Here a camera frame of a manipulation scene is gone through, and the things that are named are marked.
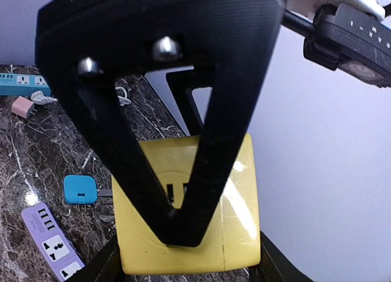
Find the black cable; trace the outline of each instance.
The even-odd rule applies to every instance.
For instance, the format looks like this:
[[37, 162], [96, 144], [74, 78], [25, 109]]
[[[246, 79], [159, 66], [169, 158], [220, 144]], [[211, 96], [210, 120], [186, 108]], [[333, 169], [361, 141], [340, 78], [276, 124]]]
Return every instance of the black cable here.
[[387, 6], [385, 6], [384, 9], [386, 10], [386, 17], [390, 16], [391, 15], [391, 3]]
[[285, 11], [281, 24], [289, 30], [302, 35], [303, 37], [308, 37], [313, 31], [313, 24], [310, 21], [295, 15], [289, 10]]

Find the pink block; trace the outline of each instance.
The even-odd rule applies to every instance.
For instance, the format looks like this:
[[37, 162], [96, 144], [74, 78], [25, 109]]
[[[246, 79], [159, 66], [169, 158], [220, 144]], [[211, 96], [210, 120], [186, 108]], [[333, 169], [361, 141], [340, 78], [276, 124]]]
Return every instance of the pink block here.
[[30, 116], [31, 110], [33, 108], [34, 102], [23, 97], [18, 97], [18, 99], [16, 99], [15, 102], [12, 104], [11, 111], [16, 115], [27, 119]]

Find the black marble table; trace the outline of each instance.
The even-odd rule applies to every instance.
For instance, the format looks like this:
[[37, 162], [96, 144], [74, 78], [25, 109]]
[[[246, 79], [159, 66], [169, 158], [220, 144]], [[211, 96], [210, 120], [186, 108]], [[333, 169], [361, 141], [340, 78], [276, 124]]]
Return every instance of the black marble table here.
[[[38, 74], [34, 67], [0, 66], [0, 73]], [[132, 105], [123, 111], [139, 140], [183, 136], [170, 113], [141, 76], [123, 78]], [[21, 211], [44, 202], [85, 263], [115, 234], [101, 215], [114, 208], [99, 199], [86, 208], [64, 202], [66, 175], [90, 175], [99, 189], [111, 187], [110, 173], [89, 148], [58, 103], [36, 106], [28, 120], [12, 114], [15, 97], [0, 97], [0, 281], [57, 281], [35, 246]], [[189, 276], [129, 277], [129, 281], [248, 281], [247, 269]]]

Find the power strip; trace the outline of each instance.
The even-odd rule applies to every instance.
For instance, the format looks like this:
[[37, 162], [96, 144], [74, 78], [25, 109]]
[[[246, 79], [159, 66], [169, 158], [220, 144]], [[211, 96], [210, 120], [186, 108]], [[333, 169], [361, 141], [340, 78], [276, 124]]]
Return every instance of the power strip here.
[[47, 205], [40, 203], [29, 207], [21, 215], [35, 244], [59, 281], [68, 280], [84, 267]]
[[51, 90], [42, 76], [0, 73], [0, 96], [31, 96], [36, 91], [42, 91], [45, 96], [51, 95]]

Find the blue square object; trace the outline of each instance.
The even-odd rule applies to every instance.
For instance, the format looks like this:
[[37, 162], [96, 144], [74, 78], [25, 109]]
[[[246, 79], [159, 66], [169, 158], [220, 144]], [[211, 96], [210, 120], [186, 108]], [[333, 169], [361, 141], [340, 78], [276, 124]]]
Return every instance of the blue square object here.
[[94, 204], [98, 199], [97, 183], [91, 176], [67, 175], [64, 197], [67, 204]]

